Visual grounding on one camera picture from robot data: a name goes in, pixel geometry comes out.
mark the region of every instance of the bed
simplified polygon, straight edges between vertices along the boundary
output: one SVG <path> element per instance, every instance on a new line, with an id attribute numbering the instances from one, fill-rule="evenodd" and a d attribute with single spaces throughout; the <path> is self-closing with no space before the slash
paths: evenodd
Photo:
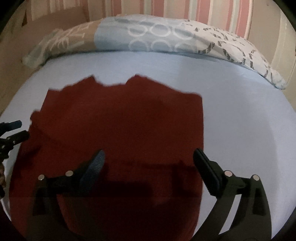
<path id="1" fill-rule="evenodd" d="M 61 89 L 91 74 L 105 84 L 124 83 L 136 73 L 202 95 L 204 152 L 235 175 L 261 177 L 275 235 L 296 206 L 293 185 L 296 113 L 280 90 L 251 70 L 212 57 L 164 53 L 113 52 L 61 57 L 49 61 L 21 87 L 0 121 L 18 119 L 23 122 L 23 129 L 28 129 L 29 117 L 41 108 L 48 88 Z M 5 163 L 7 177 L 17 151 L 17 148 L 11 151 Z M 9 214 L 7 197 L 2 203 Z M 198 227 L 214 203 L 215 198 L 204 188 Z M 223 231 L 230 227 L 234 214 L 231 212 Z"/>

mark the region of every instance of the pillow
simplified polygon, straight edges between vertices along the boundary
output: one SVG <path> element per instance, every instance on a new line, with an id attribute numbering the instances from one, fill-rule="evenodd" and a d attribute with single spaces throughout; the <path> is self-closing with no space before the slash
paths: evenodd
<path id="1" fill-rule="evenodd" d="M 50 57 L 90 51 L 154 51 L 197 57 L 206 54 L 251 69 L 278 89 L 286 81 L 256 47 L 233 33 L 200 22 L 134 14 L 56 29 L 23 63 L 37 68 Z"/>
<path id="2" fill-rule="evenodd" d="M 22 65 L 22 57 L 54 29 L 68 29 L 84 22 L 86 18 L 83 9 L 71 8 L 28 22 L 11 41 L 0 44 L 0 114 L 33 73 L 32 69 Z"/>

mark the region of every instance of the pink stripe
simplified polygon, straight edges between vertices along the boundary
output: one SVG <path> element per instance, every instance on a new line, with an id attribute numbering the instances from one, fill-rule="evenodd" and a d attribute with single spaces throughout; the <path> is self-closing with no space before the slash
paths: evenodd
<path id="1" fill-rule="evenodd" d="M 207 24 L 209 20 L 211 0 L 199 0 L 196 12 L 196 21 Z"/>
<path id="2" fill-rule="evenodd" d="M 228 10 L 227 23 L 226 23 L 226 30 L 227 31 L 229 31 L 229 28 L 230 28 L 232 8 L 233 8 L 233 0 L 229 0 L 229 10 Z"/>
<path id="3" fill-rule="evenodd" d="M 163 17 L 164 2 L 164 0 L 151 0 L 152 15 Z"/>
<path id="4" fill-rule="evenodd" d="M 189 5 L 190 5 L 190 0 L 185 0 L 185 13 L 184 13 L 185 19 L 188 19 Z"/>
<path id="5" fill-rule="evenodd" d="M 140 14 L 144 14 L 144 0 L 140 0 Z"/>
<path id="6" fill-rule="evenodd" d="M 121 14 L 121 0 L 111 0 L 111 15 Z"/>
<path id="7" fill-rule="evenodd" d="M 250 6 L 250 0 L 240 0 L 239 15 L 237 18 L 237 27 L 235 30 L 235 33 L 240 37 L 244 37 L 244 34 L 247 29 L 249 6 Z"/>

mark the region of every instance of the red cloth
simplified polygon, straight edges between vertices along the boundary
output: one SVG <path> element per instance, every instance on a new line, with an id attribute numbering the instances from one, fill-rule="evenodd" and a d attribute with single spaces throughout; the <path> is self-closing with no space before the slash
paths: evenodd
<path id="1" fill-rule="evenodd" d="M 114 86 L 89 77 L 49 90 L 31 120 L 10 185 L 12 222 L 22 234 L 37 177 L 64 175 L 103 149 L 100 180 L 85 200 L 110 240 L 190 240 L 202 194 L 192 159 L 203 148 L 199 95 L 137 75 Z M 61 209 L 77 232 L 71 210 Z"/>

